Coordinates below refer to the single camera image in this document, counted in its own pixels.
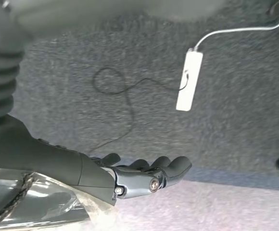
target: prosthetic hand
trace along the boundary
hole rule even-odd
[[[91,218],[88,201],[113,206],[117,198],[155,193],[182,180],[191,168],[186,157],[171,162],[164,156],[152,165],[137,160],[114,166],[120,161],[117,154],[91,158],[51,145],[8,115],[26,44],[77,22],[140,10],[147,2],[153,1],[0,0],[0,229],[84,220]]]

